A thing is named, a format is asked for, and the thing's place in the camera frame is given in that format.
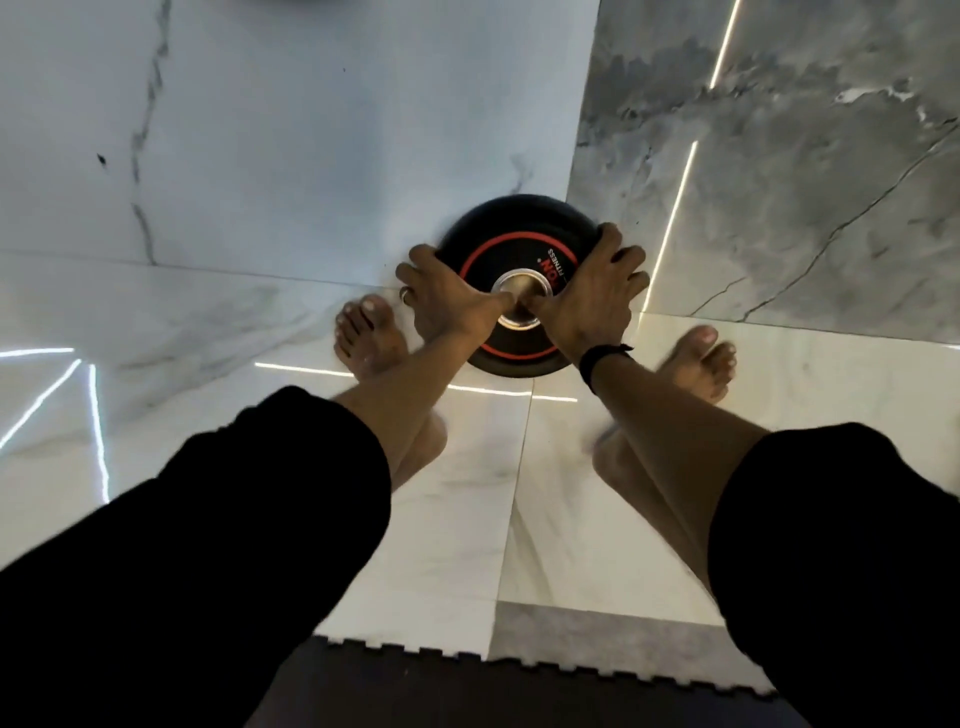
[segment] forearm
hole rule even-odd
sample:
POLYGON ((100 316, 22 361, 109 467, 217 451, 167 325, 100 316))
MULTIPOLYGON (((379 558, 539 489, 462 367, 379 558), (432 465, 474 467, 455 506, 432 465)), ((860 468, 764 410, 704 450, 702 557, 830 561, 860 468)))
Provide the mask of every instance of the forearm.
POLYGON ((462 333, 444 334, 393 369, 335 398, 370 428, 392 473, 396 473, 446 385, 480 343, 462 333))
POLYGON ((727 481, 767 430, 707 404, 626 356, 607 356, 593 388, 691 540, 706 554, 727 481))

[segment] bare foot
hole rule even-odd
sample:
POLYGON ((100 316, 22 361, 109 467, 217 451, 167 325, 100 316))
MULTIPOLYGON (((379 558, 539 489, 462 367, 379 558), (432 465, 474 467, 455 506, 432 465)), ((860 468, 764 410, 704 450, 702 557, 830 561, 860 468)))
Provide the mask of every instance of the bare foot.
POLYGON ((337 343, 333 350, 357 381, 385 372, 409 355, 406 337, 396 327, 394 311, 381 296, 347 303, 336 323, 337 343))
POLYGON ((657 373, 701 400, 716 404, 736 376, 736 347, 729 341, 713 346, 714 327, 694 327, 680 339, 657 373))
MULTIPOLYGON (((692 328, 678 339, 658 374, 702 400, 716 404, 729 391, 736 374, 736 348, 730 342, 714 347, 713 327, 692 328)), ((606 433, 593 451, 593 468, 650 523, 709 590, 707 564, 674 515, 657 485, 637 460, 619 428, 606 433)))
MULTIPOLYGON (((337 314, 336 324, 333 350, 357 381, 386 372, 410 355, 407 339, 396 327, 394 311, 381 296, 347 303, 337 314)), ((391 473, 393 490, 436 460, 444 448, 446 425, 440 415, 431 412, 396 472, 391 473)))

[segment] red stripe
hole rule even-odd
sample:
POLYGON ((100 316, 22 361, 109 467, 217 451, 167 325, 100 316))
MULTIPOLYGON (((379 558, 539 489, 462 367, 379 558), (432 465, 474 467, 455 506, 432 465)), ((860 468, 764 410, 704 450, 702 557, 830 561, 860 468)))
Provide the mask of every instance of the red stripe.
POLYGON ((570 251, 570 249, 567 248, 566 245, 564 245, 555 237, 544 235, 542 232, 507 232, 506 234, 498 235, 495 238, 491 238, 486 243, 484 243, 479 248, 477 248, 475 251, 473 251, 473 253, 470 254, 470 257, 467 258, 467 262, 464 263, 463 267, 460 269, 460 278, 466 280, 467 271, 470 269, 470 266, 473 265, 474 262, 476 262, 476 259, 480 257, 480 255, 488 251, 494 245, 506 242, 507 240, 522 240, 524 238, 528 240, 539 240, 541 243, 552 245, 561 253, 566 255, 567 258, 572 260, 574 265, 580 265, 580 263, 577 262, 577 256, 574 255, 570 251))
POLYGON ((544 352, 540 353, 506 353, 501 352, 500 350, 494 349, 491 346, 486 344, 481 344, 480 348, 485 351, 493 354, 494 356, 500 356, 504 359, 513 359, 514 361, 524 361, 526 359, 539 359, 541 356, 547 356, 549 353, 553 353, 557 350, 557 347, 550 347, 544 352))
MULTIPOLYGON (((552 245, 561 253, 563 253, 568 260, 571 260, 574 265, 579 265, 579 262, 577 261, 577 256, 574 255, 573 252, 569 248, 567 248, 566 245, 564 245, 555 237, 550 237, 550 235, 544 235, 542 232, 529 232, 529 231, 507 232, 507 233, 504 233, 503 235, 497 235, 495 238, 491 238, 486 243, 484 243, 479 248, 477 248, 475 251, 473 251, 473 253, 470 254, 470 257, 467 258, 467 261, 464 263, 463 267, 460 269, 460 278, 466 279, 467 271, 470 269, 470 266, 472 266, 473 263, 476 262, 476 259, 480 257, 480 255, 488 251, 494 245, 499 245, 500 243, 507 242, 508 240, 524 240, 524 239, 539 240, 541 243, 552 245)), ((480 348, 487 353, 493 354, 494 356, 499 356, 502 359, 511 359, 513 361, 527 361, 529 359, 539 359, 542 356, 547 356, 548 354, 553 353, 557 350, 557 347, 550 347, 549 349, 540 353, 519 354, 519 353, 502 352, 499 349, 494 349, 489 344, 482 344, 480 348)))

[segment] hand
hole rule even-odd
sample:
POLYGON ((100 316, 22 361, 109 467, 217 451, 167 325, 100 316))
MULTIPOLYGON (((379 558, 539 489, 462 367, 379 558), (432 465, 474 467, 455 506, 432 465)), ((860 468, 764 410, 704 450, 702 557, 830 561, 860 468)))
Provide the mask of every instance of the hand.
POLYGON ((410 263, 396 266, 396 277, 409 288, 405 302, 414 309, 414 327, 429 343, 444 333, 459 332, 476 349, 490 338, 497 319, 516 304, 511 293, 481 293, 441 263, 433 248, 418 245, 410 263))
POLYGON ((634 273, 647 254, 633 246, 620 250, 623 235, 604 223, 602 236, 563 293, 554 298, 522 300, 540 319, 547 336, 574 365, 592 347, 619 345, 630 324, 630 301, 650 285, 645 273, 634 273))

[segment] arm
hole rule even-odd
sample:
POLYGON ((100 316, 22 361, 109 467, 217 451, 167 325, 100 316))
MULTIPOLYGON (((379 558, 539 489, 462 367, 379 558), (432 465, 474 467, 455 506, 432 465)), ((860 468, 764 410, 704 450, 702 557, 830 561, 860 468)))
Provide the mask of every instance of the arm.
POLYGON ((597 362, 592 384, 706 563, 720 496, 767 430, 707 404, 626 356, 597 362))
POLYGON ((409 288, 407 300, 427 344, 393 369, 335 399, 370 428, 392 473, 446 385, 515 302, 509 293, 474 290, 427 245, 411 250, 410 259, 413 264, 400 263, 396 275, 409 288))
MULTIPOLYGON (((620 344, 630 301, 649 284, 645 273, 635 273, 644 252, 621 250, 622 240, 615 226, 604 226, 600 243, 560 296, 524 301, 578 367, 589 349, 620 344)), ((627 356, 601 359, 591 383, 705 563, 717 501, 766 430, 698 400, 627 356)))

